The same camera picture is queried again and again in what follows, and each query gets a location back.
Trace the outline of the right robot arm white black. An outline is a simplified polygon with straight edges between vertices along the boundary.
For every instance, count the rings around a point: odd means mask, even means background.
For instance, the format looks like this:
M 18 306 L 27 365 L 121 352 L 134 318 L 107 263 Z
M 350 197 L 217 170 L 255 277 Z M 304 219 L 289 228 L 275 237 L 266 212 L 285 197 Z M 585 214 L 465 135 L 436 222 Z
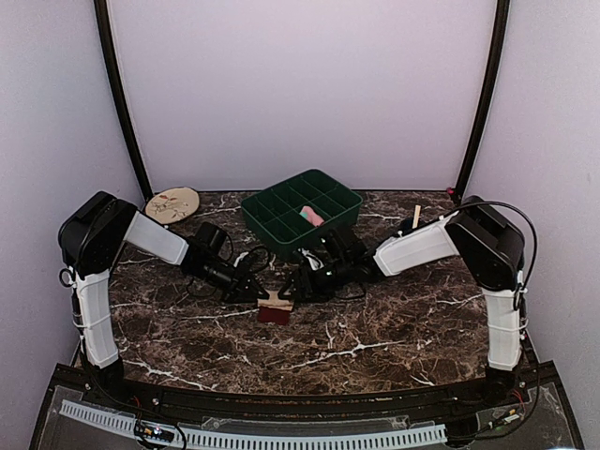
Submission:
M 277 295 L 294 303 L 322 303 L 351 283 L 364 285 L 427 263 L 459 257 L 481 289 L 487 308 L 488 353 L 478 397 L 497 407 L 517 384 L 527 318 L 524 296 L 533 271 L 525 237 L 501 214 L 502 202 L 471 196 L 454 210 L 421 225 L 405 223 L 374 247 L 348 226 L 329 231 L 322 245 L 331 260 L 314 268 L 309 258 L 289 275 Z

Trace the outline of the small circuit board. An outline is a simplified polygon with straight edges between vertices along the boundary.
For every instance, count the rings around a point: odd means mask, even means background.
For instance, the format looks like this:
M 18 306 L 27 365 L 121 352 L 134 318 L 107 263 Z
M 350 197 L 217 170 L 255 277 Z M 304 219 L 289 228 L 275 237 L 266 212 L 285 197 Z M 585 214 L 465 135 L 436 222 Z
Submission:
M 137 422 L 134 425 L 134 435 L 143 440 L 155 440 L 165 443 L 171 443 L 174 439 L 174 433 L 166 428 L 147 425 L 143 422 Z

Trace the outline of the pink patterned sock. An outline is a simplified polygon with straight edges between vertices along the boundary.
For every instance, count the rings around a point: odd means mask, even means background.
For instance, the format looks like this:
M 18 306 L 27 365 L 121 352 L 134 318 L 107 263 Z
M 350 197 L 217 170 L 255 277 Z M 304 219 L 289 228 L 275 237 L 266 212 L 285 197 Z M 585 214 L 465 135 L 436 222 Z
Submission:
M 308 205 L 302 207 L 300 215 L 314 227 L 320 227 L 324 224 L 324 219 Z

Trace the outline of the dark blue mug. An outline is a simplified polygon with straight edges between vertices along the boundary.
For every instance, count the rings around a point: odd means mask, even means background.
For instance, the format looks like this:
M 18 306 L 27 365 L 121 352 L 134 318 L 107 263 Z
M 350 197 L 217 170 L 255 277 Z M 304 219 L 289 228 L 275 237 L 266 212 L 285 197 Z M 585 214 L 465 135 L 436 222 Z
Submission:
M 423 225 L 423 221 L 421 219 L 418 220 L 416 225 L 413 225 L 414 217 L 407 217 L 403 219 L 398 227 L 398 231 L 403 235 L 412 233 L 414 230 L 418 229 Z

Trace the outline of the black front rail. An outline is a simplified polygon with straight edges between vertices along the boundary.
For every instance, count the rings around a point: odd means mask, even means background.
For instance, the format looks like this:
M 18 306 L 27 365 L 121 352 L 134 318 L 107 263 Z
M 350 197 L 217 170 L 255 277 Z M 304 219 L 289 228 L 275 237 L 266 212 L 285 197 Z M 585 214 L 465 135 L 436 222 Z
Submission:
M 477 395 L 481 380 L 438 387 L 367 394 L 275 396 L 210 392 L 121 379 L 121 385 L 148 406 L 170 418 L 196 421 L 203 416 L 275 420 L 360 419 L 387 413 L 419 417 L 462 416 L 488 407 Z

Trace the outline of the wooden stick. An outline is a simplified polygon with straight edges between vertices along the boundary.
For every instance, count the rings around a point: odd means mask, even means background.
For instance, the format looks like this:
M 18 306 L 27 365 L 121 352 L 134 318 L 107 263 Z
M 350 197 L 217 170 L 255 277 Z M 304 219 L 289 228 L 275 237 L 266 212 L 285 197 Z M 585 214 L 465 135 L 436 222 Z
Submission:
M 413 210 L 413 216 L 412 216 L 412 230 L 415 230 L 418 225 L 419 225 L 419 219 L 420 219 L 420 215 L 421 215 L 421 205 L 417 204 L 414 207 Z

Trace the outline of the left black frame post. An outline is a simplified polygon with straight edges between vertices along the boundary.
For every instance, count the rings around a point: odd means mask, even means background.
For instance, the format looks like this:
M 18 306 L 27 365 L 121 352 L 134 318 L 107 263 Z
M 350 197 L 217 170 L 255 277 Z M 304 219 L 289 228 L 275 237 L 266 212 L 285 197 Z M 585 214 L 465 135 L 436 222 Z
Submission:
M 142 153 L 130 116 L 128 101 L 126 99 L 119 63 L 117 61 L 117 52 L 113 40 L 109 3 L 105 0 L 95 0 L 93 4 L 105 70 L 112 93 L 113 105 L 126 145 L 127 155 L 134 171 L 142 198 L 145 201 L 149 201 L 153 197 L 154 192 L 143 163 Z

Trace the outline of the green compartment tray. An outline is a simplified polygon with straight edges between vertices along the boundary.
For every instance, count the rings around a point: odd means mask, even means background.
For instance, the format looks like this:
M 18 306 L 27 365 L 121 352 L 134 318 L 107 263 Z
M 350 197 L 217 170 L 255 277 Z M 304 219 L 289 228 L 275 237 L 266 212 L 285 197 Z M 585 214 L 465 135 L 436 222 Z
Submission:
M 319 169 L 309 169 L 241 201 L 247 228 L 284 262 L 312 249 L 341 225 L 357 222 L 363 198 Z

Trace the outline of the black frame post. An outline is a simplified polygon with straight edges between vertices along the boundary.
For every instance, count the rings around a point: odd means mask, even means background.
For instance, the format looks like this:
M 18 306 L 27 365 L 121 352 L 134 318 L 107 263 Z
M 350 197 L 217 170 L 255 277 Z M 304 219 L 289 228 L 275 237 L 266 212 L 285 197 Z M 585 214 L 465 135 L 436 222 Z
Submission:
M 496 2 L 493 28 L 490 38 L 487 63 L 482 82 L 482 88 L 475 110 L 472 130 L 467 142 L 464 158 L 458 172 L 454 187 L 448 190 L 454 204 L 460 204 L 467 190 L 474 164 L 483 139 L 488 113 L 494 95 L 496 81 L 500 69 L 503 44 L 508 24 L 510 0 L 498 0 Z
M 153 197 L 154 192 L 143 163 L 142 153 L 130 116 L 128 101 L 126 99 L 119 63 L 117 61 L 117 52 L 113 40 L 109 3 L 105 0 L 95 0 L 93 4 L 105 70 L 112 93 L 113 105 L 126 145 L 127 155 L 134 171 L 142 198 L 145 201 L 149 201 Z

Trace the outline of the right black frame post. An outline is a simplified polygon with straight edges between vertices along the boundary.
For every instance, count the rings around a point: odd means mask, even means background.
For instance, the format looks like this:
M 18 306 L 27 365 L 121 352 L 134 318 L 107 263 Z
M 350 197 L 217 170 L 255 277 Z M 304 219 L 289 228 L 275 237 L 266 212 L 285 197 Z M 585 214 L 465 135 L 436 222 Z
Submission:
M 503 44 L 508 24 L 510 0 L 498 0 L 496 2 L 493 28 L 490 38 L 487 63 L 482 82 L 482 88 L 475 110 L 472 130 L 467 142 L 464 158 L 458 172 L 454 187 L 448 190 L 454 204 L 460 204 L 467 190 L 474 164 L 483 139 L 488 113 L 494 95 L 496 81 L 500 69 Z

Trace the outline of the round beige floral coaster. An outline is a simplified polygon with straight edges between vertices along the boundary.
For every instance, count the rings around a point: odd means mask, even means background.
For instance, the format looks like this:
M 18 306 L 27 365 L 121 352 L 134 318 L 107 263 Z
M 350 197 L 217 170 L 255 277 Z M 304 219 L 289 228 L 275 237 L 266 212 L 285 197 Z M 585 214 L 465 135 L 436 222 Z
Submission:
M 174 187 L 156 194 L 144 207 L 144 213 L 161 225 L 170 225 L 193 215 L 200 196 L 190 187 Z

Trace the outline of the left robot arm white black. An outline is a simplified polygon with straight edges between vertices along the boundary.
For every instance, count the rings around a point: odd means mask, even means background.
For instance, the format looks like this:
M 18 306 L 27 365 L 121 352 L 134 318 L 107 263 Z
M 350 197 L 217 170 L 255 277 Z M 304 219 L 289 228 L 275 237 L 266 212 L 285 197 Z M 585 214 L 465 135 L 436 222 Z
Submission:
M 65 264 L 64 284 L 74 291 L 74 323 L 82 354 L 99 371 L 117 370 L 122 360 L 113 337 L 109 280 L 125 244 L 178 266 L 221 291 L 220 300 L 240 304 L 267 300 L 270 293 L 255 278 L 256 256 L 233 264 L 220 256 L 228 234 L 210 222 L 183 237 L 143 214 L 134 204 L 99 191 L 62 225 L 58 244 Z

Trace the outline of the beige striped sock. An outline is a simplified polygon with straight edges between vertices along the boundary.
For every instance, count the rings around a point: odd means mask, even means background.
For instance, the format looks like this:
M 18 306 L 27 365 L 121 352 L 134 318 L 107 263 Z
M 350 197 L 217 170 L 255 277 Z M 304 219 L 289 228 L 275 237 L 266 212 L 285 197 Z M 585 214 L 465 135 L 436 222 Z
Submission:
M 287 325 L 293 310 L 293 301 L 281 299 L 276 291 L 268 291 L 266 299 L 258 299 L 258 316 L 261 323 Z

